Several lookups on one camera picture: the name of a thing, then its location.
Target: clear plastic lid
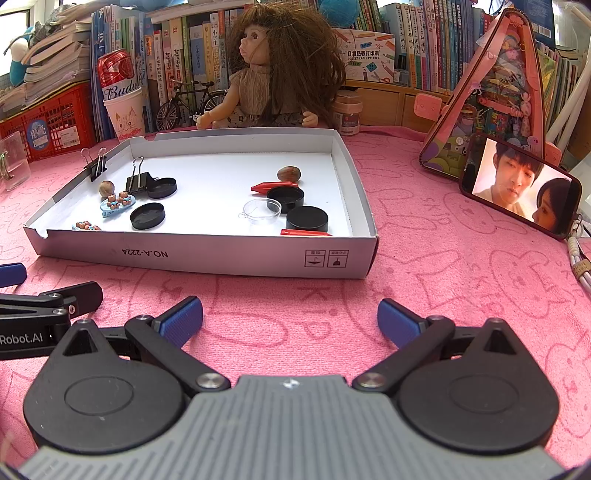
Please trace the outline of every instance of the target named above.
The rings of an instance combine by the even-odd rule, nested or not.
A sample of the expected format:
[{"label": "clear plastic lid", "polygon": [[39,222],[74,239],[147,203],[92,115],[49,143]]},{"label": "clear plastic lid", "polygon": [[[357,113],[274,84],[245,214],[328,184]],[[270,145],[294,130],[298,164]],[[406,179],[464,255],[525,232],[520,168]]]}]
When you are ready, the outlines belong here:
[{"label": "clear plastic lid", "polygon": [[255,225],[268,225],[275,222],[280,213],[281,204],[277,200],[261,198],[246,202],[240,216]]}]

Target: pink towel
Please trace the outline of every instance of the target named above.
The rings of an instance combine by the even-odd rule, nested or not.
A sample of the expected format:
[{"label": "pink towel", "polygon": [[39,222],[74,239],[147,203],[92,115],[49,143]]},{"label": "pink towel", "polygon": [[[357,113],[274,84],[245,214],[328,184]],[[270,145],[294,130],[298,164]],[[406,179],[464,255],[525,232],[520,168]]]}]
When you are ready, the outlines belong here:
[{"label": "pink towel", "polygon": [[[93,315],[99,326],[160,314],[197,295],[204,326],[185,349],[232,381],[242,374],[351,380],[394,351],[376,325],[384,297],[458,325],[500,316],[560,396],[548,451],[564,466],[577,465],[591,451],[591,304],[570,272],[566,244],[465,198],[455,182],[421,168],[423,137],[379,127],[345,139],[381,237],[364,281],[226,277],[37,258],[22,224],[80,171],[83,160],[70,154],[33,163],[27,183],[0,193],[0,262],[21,261],[29,275],[4,292],[37,294],[96,280],[105,295]],[[15,437],[8,454],[13,465],[35,449],[22,399],[43,362],[0,362],[0,436]]]}]

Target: smartphone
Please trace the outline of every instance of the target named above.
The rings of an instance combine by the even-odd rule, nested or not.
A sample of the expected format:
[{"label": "smartphone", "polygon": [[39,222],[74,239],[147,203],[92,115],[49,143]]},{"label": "smartphone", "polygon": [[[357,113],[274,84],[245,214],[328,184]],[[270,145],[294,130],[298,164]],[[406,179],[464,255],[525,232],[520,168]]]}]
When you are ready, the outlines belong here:
[{"label": "smartphone", "polygon": [[472,135],[460,175],[462,193],[563,239],[576,218],[577,178],[509,142]]}]

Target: printed symbol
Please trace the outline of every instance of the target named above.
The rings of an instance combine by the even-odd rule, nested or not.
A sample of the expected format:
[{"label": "printed symbol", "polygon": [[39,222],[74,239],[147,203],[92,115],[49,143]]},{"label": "printed symbol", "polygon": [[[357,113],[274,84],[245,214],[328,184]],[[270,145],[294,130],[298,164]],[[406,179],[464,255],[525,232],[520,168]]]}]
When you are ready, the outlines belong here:
[{"label": "printed symbol", "polygon": [[326,250],[306,250],[305,267],[322,268],[326,258]]},{"label": "printed symbol", "polygon": [[300,382],[298,382],[295,378],[290,378],[289,380],[283,382],[283,386],[288,390],[295,390],[300,386]]},{"label": "printed symbol", "polygon": [[349,250],[329,250],[329,260],[326,264],[329,268],[345,268]]}]

